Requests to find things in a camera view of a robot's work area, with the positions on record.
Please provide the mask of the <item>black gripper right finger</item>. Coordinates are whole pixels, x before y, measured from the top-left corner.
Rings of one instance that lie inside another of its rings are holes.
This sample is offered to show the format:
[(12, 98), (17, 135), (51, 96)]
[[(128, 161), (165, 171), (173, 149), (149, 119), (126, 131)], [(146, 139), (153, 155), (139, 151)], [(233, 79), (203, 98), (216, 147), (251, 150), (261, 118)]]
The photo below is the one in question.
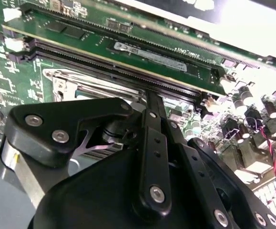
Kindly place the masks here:
[(168, 157), (175, 160), (172, 194), (189, 214), (194, 229), (276, 229), (276, 216), (201, 139), (185, 141), (154, 95)]

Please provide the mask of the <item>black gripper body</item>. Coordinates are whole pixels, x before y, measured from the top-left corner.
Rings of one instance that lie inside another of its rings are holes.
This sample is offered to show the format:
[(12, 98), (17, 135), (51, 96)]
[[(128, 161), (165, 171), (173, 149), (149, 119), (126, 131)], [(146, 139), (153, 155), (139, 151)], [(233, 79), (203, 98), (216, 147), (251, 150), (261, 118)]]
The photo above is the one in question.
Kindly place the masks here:
[(137, 149), (118, 152), (54, 186), (33, 229), (207, 229), (208, 176), (177, 125), (145, 126)]

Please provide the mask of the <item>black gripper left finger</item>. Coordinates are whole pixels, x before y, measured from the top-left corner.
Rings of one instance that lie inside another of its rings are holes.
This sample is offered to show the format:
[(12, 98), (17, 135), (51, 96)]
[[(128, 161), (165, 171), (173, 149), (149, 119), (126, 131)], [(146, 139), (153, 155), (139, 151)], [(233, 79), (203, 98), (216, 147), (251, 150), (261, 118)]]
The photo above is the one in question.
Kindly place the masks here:
[(139, 112), (121, 98), (21, 105), (5, 127), (4, 163), (11, 166), (37, 209), (60, 182), (129, 149), (145, 126), (161, 130), (153, 92)]

